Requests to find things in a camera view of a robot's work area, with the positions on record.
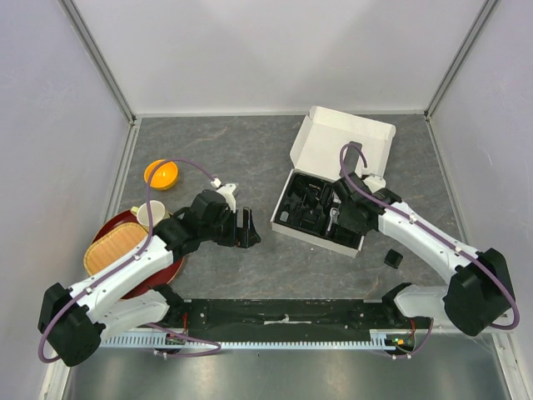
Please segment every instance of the white backdrop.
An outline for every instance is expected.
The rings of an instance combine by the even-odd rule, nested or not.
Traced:
[[[0,398],[37,398],[44,291],[84,274],[127,135],[57,0],[0,12]]]
[[[77,0],[135,113],[425,109],[482,0]]]
[[[533,373],[533,4],[500,2],[437,108],[433,126],[466,231],[507,259],[522,321],[519,363]]]

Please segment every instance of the small black square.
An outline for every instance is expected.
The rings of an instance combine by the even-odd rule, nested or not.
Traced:
[[[385,264],[395,269],[398,269],[401,260],[403,260],[403,256],[396,250],[389,250],[389,252],[385,256]]]

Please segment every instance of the open box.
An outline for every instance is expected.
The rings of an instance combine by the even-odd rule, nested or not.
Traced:
[[[313,107],[292,145],[294,168],[272,214],[272,230],[355,257],[364,237],[334,223],[340,200],[332,183],[341,176],[339,153],[349,142],[361,146],[367,166],[349,150],[349,171],[383,177],[395,133],[389,123]]]

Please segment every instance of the mug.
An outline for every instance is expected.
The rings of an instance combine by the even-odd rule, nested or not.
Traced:
[[[165,205],[158,200],[150,200],[150,209],[152,210],[152,220],[153,226],[155,227],[163,219],[169,218],[170,213],[165,208]],[[146,231],[148,231],[148,208],[147,204],[144,203],[140,207],[132,207],[130,210],[133,215],[137,217],[137,222],[141,225]]]

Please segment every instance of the robotic arm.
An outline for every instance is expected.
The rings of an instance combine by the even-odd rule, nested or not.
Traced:
[[[154,287],[135,298],[118,300],[154,273],[195,252],[201,242],[210,240],[221,246],[249,248],[261,241],[249,208],[243,208],[243,224],[237,227],[236,190],[237,185],[230,183],[216,191],[198,194],[190,207],[158,223],[148,247],[127,268],[117,270],[94,289],[90,288],[93,282],[119,269],[138,252],[142,242],[98,274],[68,289],[56,283],[45,292],[38,324],[41,333],[61,308],[80,293],[86,293],[57,321],[47,338],[65,364],[78,365],[101,342],[130,328],[161,321],[170,306],[182,302],[167,285]]]
[[[362,180],[353,172],[335,182],[334,191],[341,199],[336,217],[339,226],[363,235],[376,230],[394,238],[434,268],[446,283],[442,287],[401,285],[394,302],[405,317],[449,319],[463,333],[475,336],[509,310],[510,302],[501,287],[472,261],[496,276],[514,299],[506,260],[495,249],[480,252],[445,234],[385,188],[380,178]]]

